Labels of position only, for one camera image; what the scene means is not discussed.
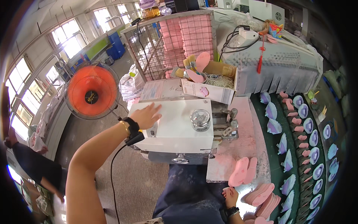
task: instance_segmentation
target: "yellow liquid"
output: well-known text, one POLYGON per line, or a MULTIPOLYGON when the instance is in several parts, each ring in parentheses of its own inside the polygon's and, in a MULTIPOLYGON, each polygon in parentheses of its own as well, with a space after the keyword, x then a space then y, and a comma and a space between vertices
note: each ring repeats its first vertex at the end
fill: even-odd
POLYGON ((151 19, 160 16, 159 8, 158 6, 155 6, 148 9, 142 9, 142 15, 143 19, 151 19))

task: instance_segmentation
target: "person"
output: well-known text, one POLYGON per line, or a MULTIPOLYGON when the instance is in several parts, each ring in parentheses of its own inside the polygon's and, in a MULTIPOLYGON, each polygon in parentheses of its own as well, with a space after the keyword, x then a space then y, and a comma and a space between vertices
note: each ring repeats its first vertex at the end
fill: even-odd
MULTIPOLYGON (((93 183, 95 172, 135 128, 149 129, 161 118, 154 103, 134 111, 129 118, 99 133, 85 142, 70 161, 66 185, 67 222, 106 223, 100 199, 93 183)), ((223 224, 220 208, 235 208, 237 191, 227 183, 206 183, 206 166, 169 166, 168 181, 159 197, 153 219, 140 223, 215 223, 223 224)), ((230 224, 243 224, 236 211, 230 224)))
POLYGON ((42 156, 48 151, 46 146, 35 152, 30 147, 19 143, 13 127, 9 129, 9 137, 6 138, 5 145, 13 149, 17 162, 35 183, 57 195, 64 203, 68 170, 42 156))

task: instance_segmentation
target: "gold bracelet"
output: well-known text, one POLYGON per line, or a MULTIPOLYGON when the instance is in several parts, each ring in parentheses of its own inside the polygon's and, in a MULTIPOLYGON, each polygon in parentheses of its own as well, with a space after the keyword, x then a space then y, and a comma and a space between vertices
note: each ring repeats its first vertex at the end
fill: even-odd
POLYGON ((129 131, 128 127, 129 127, 129 124, 125 121, 119 121, 119 123, 123 124, 123 126, 125 127, 126 129, 126 132, 127 132, 127 135, 130 136, 131 135, 131 132, 129 131))

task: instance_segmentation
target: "wristwatch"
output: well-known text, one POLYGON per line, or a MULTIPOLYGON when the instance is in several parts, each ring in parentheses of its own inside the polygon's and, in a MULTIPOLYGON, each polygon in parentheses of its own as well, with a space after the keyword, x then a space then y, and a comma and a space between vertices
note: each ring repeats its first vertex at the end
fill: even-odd
POLYGON ((133 145, 134 143, 144 140, 144 135, 139 131, 139 125, 137 122, 129 117, 125 117, 121 120, 123 125, 126 127, 128 138, 125 140, 127 146, 133 145))
POLYGON ((239 212, 239 208, 237 208, 237 207, 231 207, 231 208, 227 209, 227 211, 226 211, 226 216, 227 216, 228 218, 230 218, 231 216, 235 215, 235 214, 238 213, 238 212, 239 212))

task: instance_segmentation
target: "black shirt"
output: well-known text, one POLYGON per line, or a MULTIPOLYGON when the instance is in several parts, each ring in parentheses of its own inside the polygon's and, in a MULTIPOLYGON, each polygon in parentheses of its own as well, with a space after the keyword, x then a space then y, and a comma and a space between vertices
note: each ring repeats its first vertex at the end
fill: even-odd
POLYGON ((38 154, 19 142, 13 145, 13 152, 21 168, 37 184, 45 177, 57 189, 60 187, 62 167, 60 164, 38 154))

